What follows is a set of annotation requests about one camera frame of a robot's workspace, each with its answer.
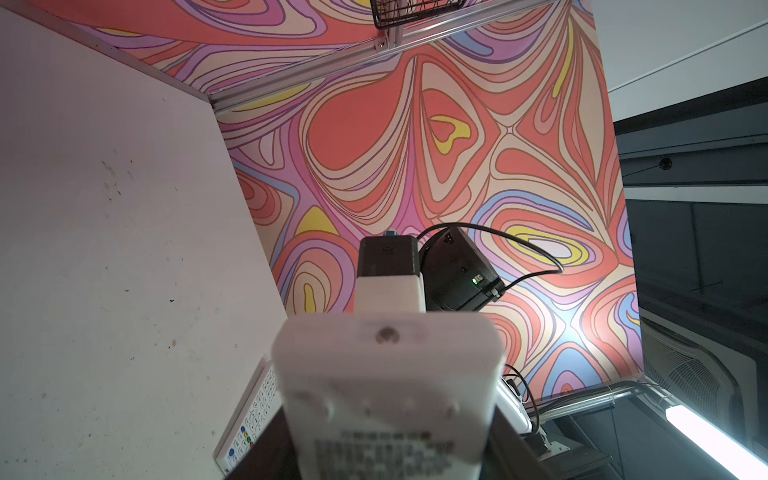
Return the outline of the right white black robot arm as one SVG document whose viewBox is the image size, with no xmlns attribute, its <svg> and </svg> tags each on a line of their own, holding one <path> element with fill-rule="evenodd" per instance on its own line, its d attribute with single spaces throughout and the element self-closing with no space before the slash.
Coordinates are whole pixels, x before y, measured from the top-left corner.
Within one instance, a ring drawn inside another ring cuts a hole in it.
<svg viewBox="0 0 768 480">
<path fill-rule="evenodd" d="M 504 283 L 460 227 L 439 229 L 419 251 L 427 311 L 479 311 Z"/>
</svg>

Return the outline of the long white remote control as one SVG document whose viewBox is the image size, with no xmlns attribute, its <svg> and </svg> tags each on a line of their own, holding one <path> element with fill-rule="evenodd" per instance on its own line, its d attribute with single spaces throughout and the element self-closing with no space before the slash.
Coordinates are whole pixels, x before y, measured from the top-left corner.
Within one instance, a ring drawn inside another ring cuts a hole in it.
<svg viewBox="0 0 768 480">
<path fill-rule="evenodd" d="M 476 479 L 504 348 L 479 313 L 309 314 L 271 352 L 305 479 Z"/>
</svg>

